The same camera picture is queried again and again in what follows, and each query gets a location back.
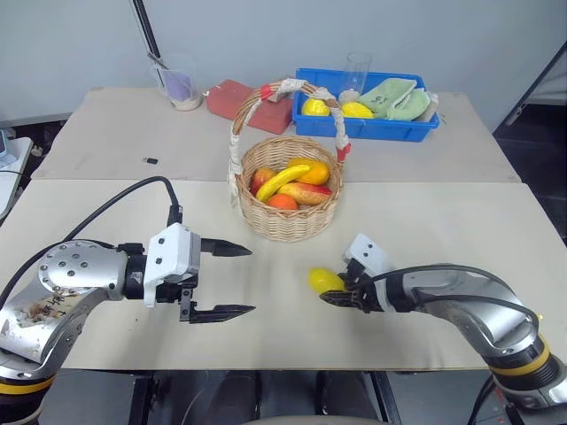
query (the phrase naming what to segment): banana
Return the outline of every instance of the banana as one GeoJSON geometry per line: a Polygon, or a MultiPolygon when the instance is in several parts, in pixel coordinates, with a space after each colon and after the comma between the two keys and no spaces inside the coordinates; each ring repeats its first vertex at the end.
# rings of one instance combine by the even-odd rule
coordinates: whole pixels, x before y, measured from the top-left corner
{"type": "Polygon", "coordinates": [[[256,192],[256,199],[261,202],[266,202],[269,197],[276,193],[285,183],[297,179],[301,175],[307,173],[311,169],[310,166],[299,165],[290,166],[289,168],[280,171],[274,177],[265,182],[256,192]]]}

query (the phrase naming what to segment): orange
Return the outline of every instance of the orange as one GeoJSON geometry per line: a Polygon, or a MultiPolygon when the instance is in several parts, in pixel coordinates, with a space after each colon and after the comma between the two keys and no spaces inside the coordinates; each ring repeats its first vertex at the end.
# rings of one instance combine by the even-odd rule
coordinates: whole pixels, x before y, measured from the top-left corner
{"type": "Polygon", "coordinates": [[[295,199],[283,193],[276,193],[274,196],[272,196],[269,200],[266,201],[266,205],[279,208],[280,210],[298,209],[298,203],[295,202],[295,199]]]}

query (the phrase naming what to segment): toy fruit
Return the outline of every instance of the toy fruit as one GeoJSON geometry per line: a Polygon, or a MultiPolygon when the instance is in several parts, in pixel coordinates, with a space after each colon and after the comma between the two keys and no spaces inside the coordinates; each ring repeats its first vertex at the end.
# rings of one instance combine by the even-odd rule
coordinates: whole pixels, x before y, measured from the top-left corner
{"type": "Polygon", "coordinates": [[[326,268],[309,271],[309,286],[319,295],[328,290],[346,290],[345,281],[326,268]]]}
{"type": "Polygon", "coordinates": [[[300,164],[305,164],[310,166],[311,169],[297,178],[298,182],[309,183],[309,184],[325,184],[329,180],[329,166],[322,161],[310,158],[293,158],[290,159],[288,163],[289,166],[298,166],[300,164]]]}
{"type": "Polygon", "coordinates": [[[274,196],[272,196],[269,200],[266,201],[266,205],[279,208],[280,210],[298,209],[298,203],[295,202],[295,199],[283,193],[276,193],[274,196]]]}
{"type": "Polygon", "coordinates": [[[330,109],[321,99],[312,99],[310,97],[303,103],[303,106],[301,106],[301,113],[303,115],[326,117],[330,114],[330,109]]]}
{"type": "Polygon", "coordinates": [[[324,186],[315,186],[308,183],[287,183],[277,193],[293,197],[298,204],[318,205],[329,199],[332,192],[324,186]]]}
{"type": "Polygon", "coordinates": [[[256,196],[256,193],[258,192],[258,189],[261,188],[262,184],[275,175],[276,172],[274,170],[270,170],[269,168],[258,168],[252,176],[252,182],[250,183],[250,191],[252,194],[256,196]]]}
{"type": "Polygon", "coordinates": [[[308,172],[310,169],[310,166],[300,165],[291,166],[284,169],[283,171],[280,171],[274,177],[262,184],[262,186],[258,189],[258,192],[256,192],[256,199],[261,202],[266,202],[269,197],[274,195],[274,193],[276,193],[276,190],[280,189],[285,183],[297,179],[301,175],[308,172]]]}
{"type": "Polygon", "coordinates": [[[347,118],[374,118],[372,111],[358,102],[347,102],[342,107],[347,118]]]}

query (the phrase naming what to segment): pink sponge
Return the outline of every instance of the pink sponge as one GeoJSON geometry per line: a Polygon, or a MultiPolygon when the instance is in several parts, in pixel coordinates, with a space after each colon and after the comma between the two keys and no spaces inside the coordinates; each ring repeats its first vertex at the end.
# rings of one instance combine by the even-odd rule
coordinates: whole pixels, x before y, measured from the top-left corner
{"type": "MultiPolygon", "coordinates": [[[[240,105],[252,94],[253,88],[237,81],[225,80],[209,89],[206,107],[216,115],[233,120],[240,105]]],[[[282,134],[291,123],[291,99],[277,103],[263,102],[249,125],[276,135],[282,134]]]]}

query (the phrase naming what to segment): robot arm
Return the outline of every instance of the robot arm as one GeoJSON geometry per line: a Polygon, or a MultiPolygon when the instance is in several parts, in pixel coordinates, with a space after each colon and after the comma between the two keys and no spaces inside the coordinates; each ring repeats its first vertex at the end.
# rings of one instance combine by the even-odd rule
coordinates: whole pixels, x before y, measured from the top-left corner
{"type": "MultiPolygon", "coordinates": [[[[122,194],[157,180],[165,179],[146,179],[122,194]]],[[[37,275],[0,310],[0,424],[36,423],[44,394],[90,312],[103,301],[143,299],[149,307],[156,302],[178,302],[180,321],[189,323],[226,321],[254,308],[216,305],[213,310],[197,310],[197,302],[191,299],[198,285],[201,252],[216,257],[252,253],[241,245],[194,234],[181,224],[179,205],[170,208],[168,226],[151,239],[147,255],[140,243],[112,247],[68,240],[73,233],[27,262],[39,259],[37,275]]]]}
{"type": "Polygon", "coordinates": [[[473,267],[440,264],[390,269],[364,235],[345,253],[345,291],[323,292],[333,305],[369,312],[428,313],[453,323],[490,367],[495,383],[518,405],[567,403],[567,372],[538,334],[538,318],[498,277],[473,267]]]}

